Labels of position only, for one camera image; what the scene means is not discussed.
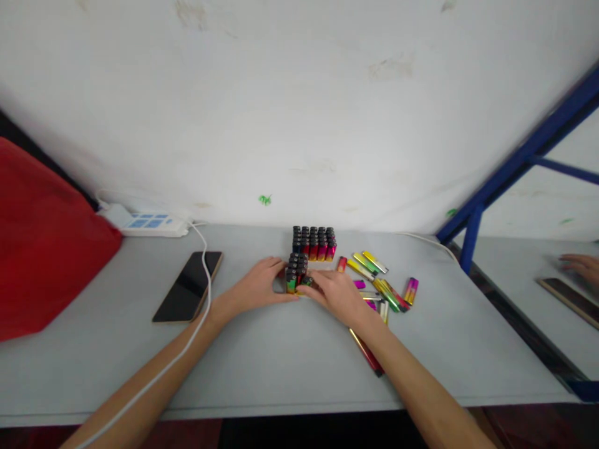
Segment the power strip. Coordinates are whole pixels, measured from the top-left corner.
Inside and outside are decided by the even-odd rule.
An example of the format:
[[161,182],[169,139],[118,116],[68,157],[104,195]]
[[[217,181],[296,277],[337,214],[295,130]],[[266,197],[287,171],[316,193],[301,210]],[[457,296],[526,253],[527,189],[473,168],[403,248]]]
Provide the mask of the power strip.
[[187,221],[169,213],[129,213],[120,204],[109,204],[98,212],[126,237],[182,237],[189,232]]

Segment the black phone screen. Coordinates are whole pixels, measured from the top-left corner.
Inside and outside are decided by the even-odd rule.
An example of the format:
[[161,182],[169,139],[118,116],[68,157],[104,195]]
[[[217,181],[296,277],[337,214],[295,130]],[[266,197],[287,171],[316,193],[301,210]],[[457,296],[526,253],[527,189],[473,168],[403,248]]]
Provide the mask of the black phone screen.
[[[223,253],[206,252],[206,265],[210,277],[214,279]],[[207,295],[208,278],[202,264],[202,252],[193,253],[183,267],[167,297],[162,301],[152,322],[188,322],[193,320],[202,308]]]

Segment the forearm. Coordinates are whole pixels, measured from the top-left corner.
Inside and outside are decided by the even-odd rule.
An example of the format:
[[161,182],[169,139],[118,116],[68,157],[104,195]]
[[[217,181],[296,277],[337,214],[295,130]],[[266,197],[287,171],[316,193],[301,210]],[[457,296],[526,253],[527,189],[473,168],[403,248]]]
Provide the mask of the forearm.
[[431,448],[492,448],[493,444],[447,390],[375,314],[356,332],[384,368],[422,437]]
[[[68,439],[63,448],[74,448],[86,441],[118,413],[129,400],[144,388],[185,347],[202,316],[197,317],[179,336],[146,363],[131,379],[116,391]],[[220,333],[226,321],[212,317],[205,320],[192,345],[178,360],[91,448],[135,448],[141,445],[177,392],[187,375]]]

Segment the floor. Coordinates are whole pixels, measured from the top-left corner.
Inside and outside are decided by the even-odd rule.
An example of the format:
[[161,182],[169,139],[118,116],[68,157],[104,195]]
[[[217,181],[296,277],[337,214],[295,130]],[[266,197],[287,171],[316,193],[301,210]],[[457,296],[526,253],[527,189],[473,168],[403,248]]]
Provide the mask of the floor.
[[[547,404],[471,410],[500,449],[599,448],[599,405]],[[0,430],[3,449],[55,449],[76,426]],[[388,444],[425,448],[406,412],[344,413],[297,417],[160,422],[142,449],[230,449]]]

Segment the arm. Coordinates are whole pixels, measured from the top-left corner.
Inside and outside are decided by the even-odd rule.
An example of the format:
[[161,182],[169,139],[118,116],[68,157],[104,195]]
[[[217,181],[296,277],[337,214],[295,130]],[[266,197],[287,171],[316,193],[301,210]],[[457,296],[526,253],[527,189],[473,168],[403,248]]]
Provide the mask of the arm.
[[306,286],[298,290],[320,303],[364,340],[431,448],[494,447],[474,419],[366,304],[347,274],[313,271],[310,275],[321,291]]
[[[297,300],[294,295],[273,292],[275,276],[284,266],[285,262],[279,258],[264,259],[258,262],[233,288],[215,299],[208,317],[185,355],[141,396],[120,420],[88,447],[135,448],[140,446],[187,375],[229,321],[240,313],[257,307]],[[201,317],[196,318],[178,337],[119,388],[77,429],[62,448],[75,448],[112,419],[139,390],[181,352],[200,319]]]

